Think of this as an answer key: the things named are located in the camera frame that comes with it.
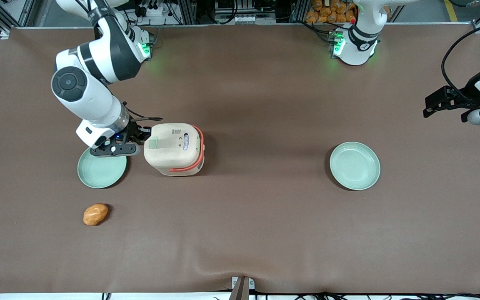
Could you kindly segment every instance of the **bag of bread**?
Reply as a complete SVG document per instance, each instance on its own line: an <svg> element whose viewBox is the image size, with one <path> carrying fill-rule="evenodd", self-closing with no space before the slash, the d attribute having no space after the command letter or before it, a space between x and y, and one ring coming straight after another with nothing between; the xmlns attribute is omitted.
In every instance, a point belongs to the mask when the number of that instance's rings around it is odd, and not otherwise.
<svg viewBox="0 0 480 300"><path fill-rule="evenodd" d="M354 11L347 11L345 12L345 21L346 22L351 22L353 21L355 18L355 12Z"/></svg>
<svg viewBox="0 0 480 300"><path fill-rule="evenodd" d="M345 15L343 13L337 13L337 22L345 22Z"/></svg>
<svg viewBox="0 0 480 300"><path fill-rule="evenodd" d="M307 16L305 17L305 22L311 24L311 23L316 23L317 20L318 20L318 12L316 11L307 12Z"/></svg>
<svg viewBox="0 0 480 300"><path fill-rule="evenodd" d="M340 6L337 8L336 12L337 13L345 13L346 9L347 9L347 3L340 2Z"/></svg>
<svg viewBox="0 0 480 300"><path fill-rule="evenodd" d="M387 16L388 21L390 21L392 19L392 10L390 9L389 6L385 6L384 9L385 9L386 13L388 14L388 16Z"/></svg>
<svg viewBox="0 0 480 300"><path fill-rule="evenodd" d="M320 10L320 12L318 12L318 14L320 15L320 17L328 17L329 15L331 15L331 8L324 7L322 8L322 10Z"/></svg>
<svg viewBox="0 0 480 300"><path fill-rule="evenodd" d="M337 13L334 11L327 16L327 22L329 23L335 22L336 20L337 20Z"/></svg>
<svg viewBox="0 0 480 300"><path fill-rule="evenodd" d="M340 0L331 0L331 11L337 11L337 9L340 7Z"/></svg>
<svg viewBox="0 0 480 300"><path fill-rule="evenodd" d="M311 0L310 5L315 11L320 11L323 8L323 1L322 0Z"/></svg>

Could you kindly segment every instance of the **green plate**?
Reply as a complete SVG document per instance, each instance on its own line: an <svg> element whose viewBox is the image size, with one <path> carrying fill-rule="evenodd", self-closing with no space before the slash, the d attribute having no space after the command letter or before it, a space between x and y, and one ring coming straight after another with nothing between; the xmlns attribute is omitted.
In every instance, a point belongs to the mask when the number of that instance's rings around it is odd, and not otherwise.
<svg viewBox="0 0 480 300"><path fill-rule="evenodd" d="M351 190L371 188L381 175L381 163L375 152L359 142L338 145L330 159L335 179Z"/></svg>
<svg viewBox="0 0 480 300"><path fill-rule="evenodd" d="M95 157L90 148L80 156L77 164L79 179L90 188L106 188L111 186L125 173L126 156Z"/></svg>

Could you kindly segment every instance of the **electrical wiring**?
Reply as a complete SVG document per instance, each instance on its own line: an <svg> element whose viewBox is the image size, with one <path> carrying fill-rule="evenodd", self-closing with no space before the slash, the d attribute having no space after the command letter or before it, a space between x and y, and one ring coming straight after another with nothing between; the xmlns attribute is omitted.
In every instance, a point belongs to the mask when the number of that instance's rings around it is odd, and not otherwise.
<svg viewBox="0 0 480 300"><path fill-rule="evenodd" d="M135 24L137 23L134 19L131 19L131 18L127 15L127 11L125 10L125 8L123 8L123 12L125 13L125 17L127 18L127 21L129 21L129 23L131 23L131 22L134 22Z"/></svg>
<svg viewBox="0 0 480 300"><path fill-rule="evenodd" d="M269 6L269 7L257 5L257 1L258 0L251 0L251 6L253 6L256 10L259 10L261 12L275 11L275 7L277 5L276 1L274 2L274 4L272 6Z"/></svg>
<svg viewBox="0 0 480 300"><path fill-rule="evenodd" d="M177 16L177 13L175 12L175 10L173 9L173 5L171 3L171 0L165 0L164 3L166 4L166 6L168 7L168 9L170 10L170 12L172 13L173 15L173 18L175 19L175 21L177 21L177 23L179 23L179 25L183 24L181 22L181 19Z"/></svg>
<svg viewBox="0 0 480 300"><path fill-rule="evenodd" d="M300 20L298 20L298 21L293 21L292 23L303 24L303 25L305 25L308 29L317 31L317 32L319 32L319 33L326 33L326 34L329 33L329 31L317 29L317 28L314 27L314 25L309 25L309 23L307 23L307 22L305 22L305 21L300 21ZM342 27L342 26L340 26L340 25L338 25L338 24L335 24L335 23L325 23L325 24L333 25L333 26L335 26L335 27L337 27L337 28L342 28L342 29L345 29L345 30L348 30L348 29L349 29L349 28Z"/></svg>
<svg viewBox="0 0 480 300"><path fill-rule="evenodd" d="M158 41L158 34L160 33L160 26L158 27L157 34L155 35L155 39L153 39L153 46L157 43Z"/></svg>
<svg viewBox="0 0 480 300"><path fill-rule="evenodd" d="M86 13L89 12L89 10L87 10L86 7L84 7L84 5L83 5L79 0L75 0L75 2L77 2L77 4L79 4L79 6L80 6L84 11L86 11Z"/></svg>
<svg viewBox="0 0 480 300"><path fill-rule="evenodd" d="M211 22L213 22L214 24L219 24L219 25L225 25L229 22L231 22L235 17L236 17L236 13L238 12L238 3L236 2L237 0L232 0L232 11L231 11L231 16L229 17L229 19L227 19L227 21L223 22L223 23L220 23L219 21L216 21L216 19L214 19L211 15L210 15L210 11L212 10L212 3L214 2L214 0L209 0L208 1L208 8L207 8L207 17L210 19Z"/></svg>
<svg viewBox="0 0 480 300"><path fill-rule="evenodd" d="M455 1L453 1L453 0L448 0L448 1L449 1L449 3L451 3L451 4L453 4L453 5L457 6L457 7L460 7L460 8L462 8L462 7L463 7L463 8L469 7L467 4L458 4L457 2L455 2Z"/></svg>
<svg viewBox="0 0 480 300"><path fill-rule="evenodd" d="M139 121L143 121L143 120L151 120L151 121L162 121L164 118L161 118L161 117L146 117L146 116L142 116L141 114L138 114L137 112L134 112L132 110L130 110L128 107L127 107L127 102L126 101L123 101L122 102L123 106L125 106L125 108L127 108L127 110L131 113L131 114L134 114L135 116L139 116L140 118L142 118L142 120L139 120Z"/></svg>
<svg viewBox="0 0 480 300"><path fill-rule="evenodd" d="M294 21L292 23L300 23L300 24L303 24L305 25L308 29L312 30L314 33L316 33L316 36L318 36L318 38L320 38L320 40L328 43L328 44L335 44L335 42L331 41L331 40L328 40L326 39L325 37L322 36L322 34L329 34L329 31L327 30L321 30L321 29L317 29L316 27L314 27L314 23L312 25L309 25L308 23L304 22L304 21Z"/></svg>
<svg viewBox="0 0 480 300"><path fill-rule="evenodd" d="M447 84L451 87L451 89L453 89L453 91L455 91L459 96L463 97L467 101L470 101L470 100L465 95L463 95L463 93L459 89L457 89L455 87L455 85L453 84L453 82L449 79L449 77L448 77L448 75L445 71L445 61L448 59L449 54L451 53L451 51L453 51L455 46L457 46L462 40L464 40L468 36L471 36L472 34L478 32L479 30L480 30L480 27L477 27L477 28L471 30L470 32L464 34L456 42L454 42L453 45L451 45L451 47L449 47L449 49L447 50L446 54L444 55L444 58L442 59L442 64L440 65L440 68L442 68L442 76L444 76L444 79L447 82Z"/></svg>

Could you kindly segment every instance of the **table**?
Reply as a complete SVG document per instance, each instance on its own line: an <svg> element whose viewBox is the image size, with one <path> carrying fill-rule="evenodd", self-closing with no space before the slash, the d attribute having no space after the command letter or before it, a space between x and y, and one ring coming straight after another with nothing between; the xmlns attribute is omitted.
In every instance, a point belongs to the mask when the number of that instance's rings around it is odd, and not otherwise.
<svg viewBox="0 0 480 300"><path fill-rule="evenodd" d="M223 290L480 293L480 127L422 117L440 61L470 25L387 25L360 67L299 25L164 28L152 62L110 88L128 107L205 133L202 171L139 155L112 188L76 173L80 120L50 91L58 51L91 30L13 29L0 42L0 293ZM480 35L446 66L480 71ZM379 182L341 188L331 149L355 140ZM97 227L93 203L113 207Z"/></svg>

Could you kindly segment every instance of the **orange handle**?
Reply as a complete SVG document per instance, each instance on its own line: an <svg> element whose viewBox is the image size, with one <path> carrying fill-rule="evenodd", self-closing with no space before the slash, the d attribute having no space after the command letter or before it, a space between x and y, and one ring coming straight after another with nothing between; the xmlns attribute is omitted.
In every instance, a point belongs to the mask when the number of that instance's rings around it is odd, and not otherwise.
<svg viewBox="0 0 480 300"><path fill-rule="evenodd" d="M170 172L185 172L185 171L190 171L191 169L194 169L195 167L197 167L200 162L203 160L203 156L204 156L204 152L203 152L203 146L205 145L203 142L204 142L204 138L203 138L203 133L201 131L201 129L199 129L198 127L195 127L194 125L192 125L192 127L194 127L198 133L200 134L200 137L201 137L201 143L200 143L200 156L197 158L196 162L191 165L190 167L181 167L179 169L170 169Z"/></svg>

